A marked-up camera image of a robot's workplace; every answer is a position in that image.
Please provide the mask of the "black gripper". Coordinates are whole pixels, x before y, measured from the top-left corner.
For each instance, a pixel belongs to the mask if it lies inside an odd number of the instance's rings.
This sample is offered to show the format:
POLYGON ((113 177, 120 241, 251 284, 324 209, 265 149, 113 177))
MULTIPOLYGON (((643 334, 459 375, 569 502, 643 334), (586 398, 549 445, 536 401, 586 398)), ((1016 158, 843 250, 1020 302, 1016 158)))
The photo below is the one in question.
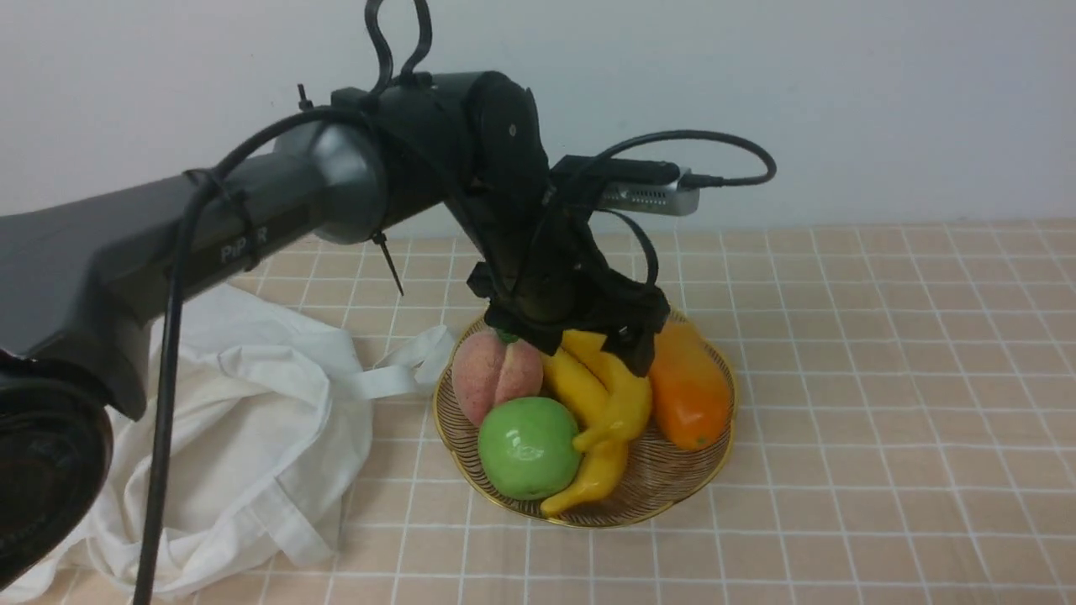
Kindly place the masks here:
POLYGON ((670 315, 657 287, 656 248, 634 219, 625 220, 646 262, 646 278, 635 281, 611 267, 589 228, 589 219, 606 210, 553 209, 542 199, 525 205, 492 189, 467 197, 473 213, 467 233, 483 256, 467 285, 489 300, 485 321, 547 354, 565 332, 603 334, 604 351, 621 356, 634 376, 648 375, 670 315))

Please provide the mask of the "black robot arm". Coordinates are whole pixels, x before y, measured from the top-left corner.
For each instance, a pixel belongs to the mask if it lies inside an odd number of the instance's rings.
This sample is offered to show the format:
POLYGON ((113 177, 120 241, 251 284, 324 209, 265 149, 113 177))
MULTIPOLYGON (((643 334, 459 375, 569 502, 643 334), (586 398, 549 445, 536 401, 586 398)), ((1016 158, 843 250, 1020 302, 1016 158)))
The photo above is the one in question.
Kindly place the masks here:
POLYGON ((609 267, 587 226, 600 187, 552 179, 533 92, 496 71, 408 74, 266 126, 215 167, 3 219, 3 586, 103 489, 112 408, 145 413, 150 326, 176 382, 186 300, 307 234, 364 244, 445 205, 482 261, 489 320, 552 352, 569 329, 643 376, 670 313, 609 267))

